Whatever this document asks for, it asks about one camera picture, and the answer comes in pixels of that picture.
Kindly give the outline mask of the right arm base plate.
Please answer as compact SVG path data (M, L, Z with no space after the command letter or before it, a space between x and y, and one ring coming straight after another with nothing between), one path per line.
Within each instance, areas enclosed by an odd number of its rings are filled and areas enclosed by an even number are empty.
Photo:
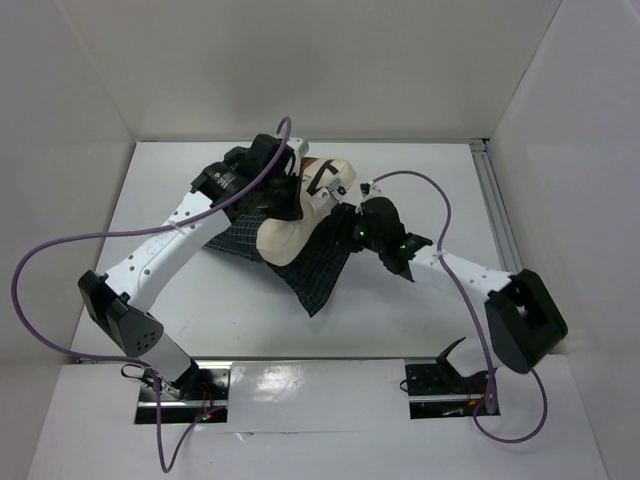
M496 416L484 404L488 374L480 371L462 377L446 361L426 359L405 363L400 389L408 397L411 420Z

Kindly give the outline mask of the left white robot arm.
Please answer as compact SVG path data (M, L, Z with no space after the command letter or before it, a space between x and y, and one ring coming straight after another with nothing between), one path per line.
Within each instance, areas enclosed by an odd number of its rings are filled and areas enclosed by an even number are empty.
M153 317L156 299L185 264L243 213L264 208L278 220L302 217L300 138L257 135L206 166L170 217L105 273L84 273L78 287L91 320L133 361L155 373L172 397L196 390L199 368Z

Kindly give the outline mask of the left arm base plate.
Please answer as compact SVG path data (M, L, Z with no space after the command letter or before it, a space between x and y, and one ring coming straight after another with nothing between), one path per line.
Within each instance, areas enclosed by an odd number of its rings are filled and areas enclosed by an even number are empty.
M162 383L160 408L163 424L187 425L198 415L203 415L203 424L227 422L232 363L209 360L197 360L196 363L199 367L196 379L184 393ZM156 397L152 375L133 364L125 365L121 375L140 382L134 423L155 424Z

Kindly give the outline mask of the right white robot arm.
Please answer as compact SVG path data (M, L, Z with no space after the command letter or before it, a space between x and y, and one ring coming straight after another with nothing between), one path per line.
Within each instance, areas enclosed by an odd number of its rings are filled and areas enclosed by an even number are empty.
M352 253L375 253L392 274L483 305L487 339L498 364L527 374L562 341L568 326L541 277L494 270L442 251L430 239L409 233L386 197L331 211L333 241Z

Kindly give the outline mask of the dark checked pillowcase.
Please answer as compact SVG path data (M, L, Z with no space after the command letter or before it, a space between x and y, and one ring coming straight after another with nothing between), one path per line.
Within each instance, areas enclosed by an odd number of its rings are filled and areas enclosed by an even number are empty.
M267 221L260 211L241 214L224 233L207 242L205 248L266 264L293 290L308 316L313 317L329 301L350 256L349 251L337 247L332 239L338 219L326 217L298 256L285 266L267 262L258 251L259 228Z

